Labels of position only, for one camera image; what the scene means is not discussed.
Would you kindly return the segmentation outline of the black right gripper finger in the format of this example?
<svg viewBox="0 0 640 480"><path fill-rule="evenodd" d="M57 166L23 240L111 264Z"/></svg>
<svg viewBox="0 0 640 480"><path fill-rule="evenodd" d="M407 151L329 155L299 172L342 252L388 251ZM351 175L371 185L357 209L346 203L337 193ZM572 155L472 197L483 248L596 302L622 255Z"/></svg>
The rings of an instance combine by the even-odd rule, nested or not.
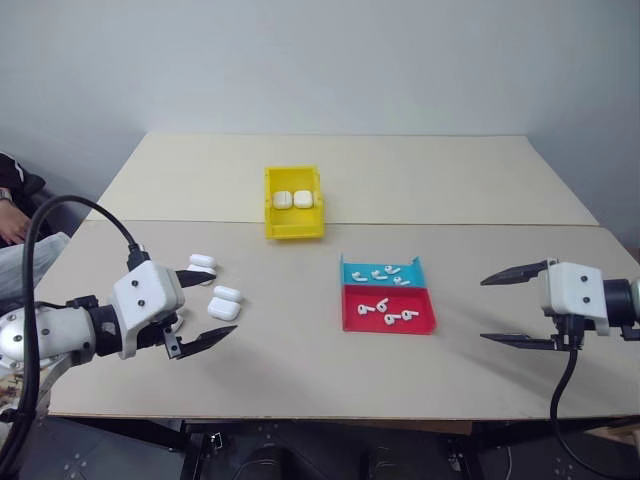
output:
<svg viewBox="0 0 640 480"><path fill-rule="evenodd" d="M536 339L525 334L488 334L483 333L481 337L494 342L518 349L530 350L555 350L556 345L552 339Z"/></svg>
<svg viewBox="0 0 640 480"><path fill-rule="evenodd" d="M526 283L536 278L541 271L548 268L548 261L509 267L505 270L488 276L480 282L481 286L512 285Z"/></svg>

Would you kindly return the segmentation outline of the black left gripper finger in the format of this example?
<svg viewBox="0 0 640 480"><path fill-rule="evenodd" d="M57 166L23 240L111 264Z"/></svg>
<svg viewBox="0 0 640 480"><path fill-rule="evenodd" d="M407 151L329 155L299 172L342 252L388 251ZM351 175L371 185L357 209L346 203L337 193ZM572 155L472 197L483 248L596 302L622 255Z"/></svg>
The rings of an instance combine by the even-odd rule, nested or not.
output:
<svg viewBox="0 0 640 480"><path fill-rule="evenodd" d="M175 274L182 288L207 285L216 279L215 273L205 271L177 270Z"/></svg>
<svg viewBox="0 0 640 480"><path fill-rule="evenodd" d="M208 350L225 339L236 329L235 325L220 327L200 334L195 340L184 343L181 336L175 337L175 342L169 346L171 359L183 359Z"/></svg>

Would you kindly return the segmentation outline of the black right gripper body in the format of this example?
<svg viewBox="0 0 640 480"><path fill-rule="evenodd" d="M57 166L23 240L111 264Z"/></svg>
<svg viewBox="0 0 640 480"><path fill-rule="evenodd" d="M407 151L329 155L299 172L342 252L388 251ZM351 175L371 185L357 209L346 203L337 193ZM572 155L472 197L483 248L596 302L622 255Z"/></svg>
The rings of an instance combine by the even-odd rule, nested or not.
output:
<svg viewBox="0 0 640 480"><path fill-rule="evenodd" d="M552 320L557 330L551 336L556 351L581 350L585 333L595 330L593 320L579 315L556 315Z"/></svg>

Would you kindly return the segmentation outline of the bystander bare hand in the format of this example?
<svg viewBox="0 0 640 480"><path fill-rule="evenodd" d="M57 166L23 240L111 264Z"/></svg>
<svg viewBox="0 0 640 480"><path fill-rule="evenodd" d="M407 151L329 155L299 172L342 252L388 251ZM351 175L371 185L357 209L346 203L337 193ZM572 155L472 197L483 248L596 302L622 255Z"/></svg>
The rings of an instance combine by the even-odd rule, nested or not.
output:
<svg viewBox="0 0 640 480"><path fill-rule="evenodd" d="M8 245L23 244L31 219L9 200L0 202L0 235Z"/></svg>

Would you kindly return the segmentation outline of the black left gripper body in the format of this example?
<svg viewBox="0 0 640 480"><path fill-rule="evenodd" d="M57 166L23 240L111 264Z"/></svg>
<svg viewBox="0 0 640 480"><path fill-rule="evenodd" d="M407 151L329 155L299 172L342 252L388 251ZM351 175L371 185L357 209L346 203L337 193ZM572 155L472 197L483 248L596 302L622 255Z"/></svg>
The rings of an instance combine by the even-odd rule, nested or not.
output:
<svg viewBox="0 0 640 480"><path fill-rule="evenodd" d="M168 356L173 359L181 353L178 330L183 324L183 317L174 313L159 323L151 323L138 332L137 349L146 349L164 345Z"/></svg>

